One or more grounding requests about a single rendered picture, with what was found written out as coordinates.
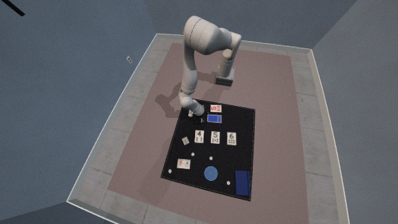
dark blue rectangle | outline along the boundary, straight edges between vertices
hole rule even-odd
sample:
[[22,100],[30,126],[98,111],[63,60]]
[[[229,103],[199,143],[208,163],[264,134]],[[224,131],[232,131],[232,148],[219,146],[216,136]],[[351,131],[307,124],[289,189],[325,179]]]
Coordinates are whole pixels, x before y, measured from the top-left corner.
[[221,115],[208,115],[208,122],[221,123]]
[[237,196],[250,196],[249,171],[235,170],[235,183]]

black mat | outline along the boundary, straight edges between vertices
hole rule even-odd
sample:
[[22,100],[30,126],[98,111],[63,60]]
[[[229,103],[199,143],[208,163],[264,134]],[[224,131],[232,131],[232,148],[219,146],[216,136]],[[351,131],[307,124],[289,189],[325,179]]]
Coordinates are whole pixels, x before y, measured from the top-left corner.
[[[221,123],[199,123],[195,121],[197,117],[189,117],[188,111],[181,109],[161,177],[250,201],[255,110],[197,101],[209,112],[211,105],[221,105],[221,113],[210,112],[211,115],[221,115],[221,119],[216,119]],[[204,135],[196,136],[198,140],[203,137],[203,143],[195,142],[195,131],[204,131]],[[220,132],[219,144],[211,143],[212,131]],[[234,139],[236,145],[227,144],[228,140],[233,143]],[[181,168],[177,168],[178,159],[183,159]]]

brown floor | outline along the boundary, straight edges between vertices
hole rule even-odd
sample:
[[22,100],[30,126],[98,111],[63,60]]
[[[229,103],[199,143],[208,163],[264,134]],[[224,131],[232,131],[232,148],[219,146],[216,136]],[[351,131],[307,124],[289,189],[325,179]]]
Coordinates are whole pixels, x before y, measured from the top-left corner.
[[199,81],[194,98],[256,110],[251,201],[161,178],[180,112],[181,44],[172,44],[108,189],[209,223],[308,223],[304,155],[290,57],[239,50],[234,62],[235,80],[231,87],[225,87],[214,85],[221,52],[209,56],[195,53]]

wall outlet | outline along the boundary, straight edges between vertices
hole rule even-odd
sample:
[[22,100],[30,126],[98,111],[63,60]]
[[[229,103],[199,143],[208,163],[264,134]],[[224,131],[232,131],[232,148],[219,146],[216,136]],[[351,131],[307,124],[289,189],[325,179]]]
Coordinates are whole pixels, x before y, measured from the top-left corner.
[[131,64],[131,63],[133,63],[133,61],[132,61],[132,59],[130,58],[130,56],[128,56],[127,58],[127,61]]

blue round disc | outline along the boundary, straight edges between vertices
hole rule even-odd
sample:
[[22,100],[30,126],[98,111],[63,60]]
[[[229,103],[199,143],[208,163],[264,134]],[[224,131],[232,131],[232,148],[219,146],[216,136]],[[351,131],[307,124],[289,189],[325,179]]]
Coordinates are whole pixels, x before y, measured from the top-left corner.
[[208,166],[204,170],[204,177],[209,181],[215,180],[217,176],[218,176],[218,171],[214,166]]

